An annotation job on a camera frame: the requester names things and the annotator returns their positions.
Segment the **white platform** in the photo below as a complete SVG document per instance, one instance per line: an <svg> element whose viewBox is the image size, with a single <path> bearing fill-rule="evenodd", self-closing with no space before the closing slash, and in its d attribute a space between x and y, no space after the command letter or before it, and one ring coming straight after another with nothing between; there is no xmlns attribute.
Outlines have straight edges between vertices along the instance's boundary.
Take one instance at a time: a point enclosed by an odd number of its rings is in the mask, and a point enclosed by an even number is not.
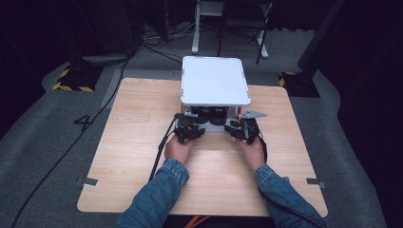
<svg viewBox="0 0 403 228"><path fill-rule="evenodd" d="M242 62L235 58L186 56L181 101L185 106L248 106Z"/></svg>

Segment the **robotic device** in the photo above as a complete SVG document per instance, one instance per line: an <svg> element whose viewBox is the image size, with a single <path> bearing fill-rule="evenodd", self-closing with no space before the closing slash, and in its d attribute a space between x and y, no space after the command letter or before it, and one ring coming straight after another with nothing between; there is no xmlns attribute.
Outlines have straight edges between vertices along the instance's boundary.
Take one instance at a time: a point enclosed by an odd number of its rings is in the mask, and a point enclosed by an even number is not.
<svg viewBox="0 0 403 228"><path fill-rule="evenodd" d="M205 129L196 124L197 115L184 112L175 116L177 121L174 133L178 136L179 143L184 143L184 140L196 140L204 134Z"/></svg>
<svg viewBox="0 0 403 228"><path fill-rule="evenodd" d="M230 125L225 125L224 130L229 132L231 137L246 141L247 144L252 144L256 137L260 139L263 146L264 161L267 162L267 145L259 130L257 117L265 117L266 113L260 113L252 110L247 110L239 115L238 122L231 121Z"/></svg>

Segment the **gray carpet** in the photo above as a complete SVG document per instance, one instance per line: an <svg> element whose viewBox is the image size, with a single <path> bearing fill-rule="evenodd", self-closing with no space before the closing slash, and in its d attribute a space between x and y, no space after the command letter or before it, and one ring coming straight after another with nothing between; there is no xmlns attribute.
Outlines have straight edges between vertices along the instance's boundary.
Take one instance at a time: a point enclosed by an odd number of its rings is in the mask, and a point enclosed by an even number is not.
<svg viewBox="0 0 403 228"><path fill-rule="evenodd" d="M216 56L215 30L201 34L201 56ZM282 71L299 72L297 60L314 33L271 31L266 39L269 58L255 65L255 47L226 45L222 56L240 58L250 85L278 86ZM156 50L177 56L191 55L192 37ZM74 121L93 118L117 84L118 66L105 67L95 92L52 90L66 64L43 81L47 93L10 129L0 142L0 227L10 227L29 193L81 132ZM180 80L182 65L140 49L126 67L125 77ZM338 123L339 96L318 72L314 78L320 99L290 98L302 136L316 170L331 227L386 227L374 187L355 157ZM81 213L75 184L89 170L110 108L106 108L55 168L25 208L17 227L113 227L119 215Z"/></svg>

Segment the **jacket cuff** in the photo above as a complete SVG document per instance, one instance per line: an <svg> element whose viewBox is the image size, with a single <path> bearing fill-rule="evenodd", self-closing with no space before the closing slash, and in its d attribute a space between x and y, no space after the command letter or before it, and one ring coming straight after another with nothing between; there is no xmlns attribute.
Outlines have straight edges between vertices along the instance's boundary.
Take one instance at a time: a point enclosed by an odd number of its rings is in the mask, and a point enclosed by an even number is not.
<svg viewBox="0 0 403 228"><path fill-rule="evenodd" d="M259 189L264 184L266 179L271 178L271 176L276 175L275 171L269 167L267 164L263 164L259 166L259 168L255 171L255 180L258 184Z"/></svg>
<svg viewBox="0 0 403 228"><path fill-rule="evenodd" d="M179 182L184 186L189 180L189 172L186 167L175 159L167 159L163 162L161 169L167 169L175 179L175 182Z"/></svg>

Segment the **hand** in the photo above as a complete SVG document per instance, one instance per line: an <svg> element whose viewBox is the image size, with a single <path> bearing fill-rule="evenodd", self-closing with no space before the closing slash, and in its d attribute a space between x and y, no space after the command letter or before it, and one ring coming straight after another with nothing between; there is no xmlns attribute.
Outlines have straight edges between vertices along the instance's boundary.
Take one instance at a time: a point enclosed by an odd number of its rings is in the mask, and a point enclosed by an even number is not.
<svg viewBox="0 0 403 228"><path fill-rule="evenodd" d="M165 158L175 159L178 160L180 163L185 164L189 159L190 150L192 149L195 142L196 140L192 140L181 144L178 141L178 136L175 135L165 145Z"/></svg>
<svg viewBox="0 0 403 228"><path fill-rule="evenodd" d="M259 137L256 137L250 145L239 139L235 139L235 142L237 142L242 149L243 158L253 172L255 172L259 166L265 164L263 145Z"/></svg>

